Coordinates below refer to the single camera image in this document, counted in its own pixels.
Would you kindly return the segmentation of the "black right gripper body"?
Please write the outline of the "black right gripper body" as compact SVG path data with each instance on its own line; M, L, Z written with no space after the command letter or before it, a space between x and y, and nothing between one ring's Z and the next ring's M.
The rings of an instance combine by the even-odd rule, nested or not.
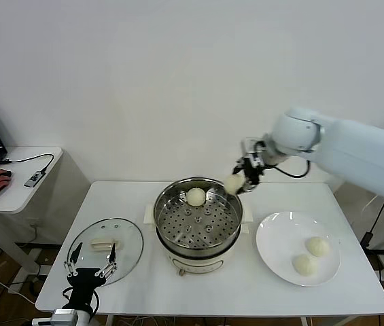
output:
M256 187L260 184L260 177L264 174L265 164L260 154L245 154L249 158L248 173L245 182L251 181Z

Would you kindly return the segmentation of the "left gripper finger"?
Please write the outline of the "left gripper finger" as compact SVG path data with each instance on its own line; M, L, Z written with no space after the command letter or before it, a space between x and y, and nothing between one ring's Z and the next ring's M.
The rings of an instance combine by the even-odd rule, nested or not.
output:
M65 267L65 270L67 271L68 277L77 275L76 264L80 256L81 249L82 249L82 242L80 242L78 246L76 246L76 248L71 252L69 258L66 261L64 261L64 267Z
M117 270L116 263L116 244L113 243L111 251L107 259L107 264L97 272L97 276L100 278L109 278Z

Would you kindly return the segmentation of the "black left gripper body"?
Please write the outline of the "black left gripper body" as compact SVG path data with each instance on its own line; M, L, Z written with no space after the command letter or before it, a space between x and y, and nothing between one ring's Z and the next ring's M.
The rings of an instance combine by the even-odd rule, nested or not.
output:
M71 296L66 304L68 308L89 308L94 290L103 285L99 268L77 268L76 275L67 277L71 286Z

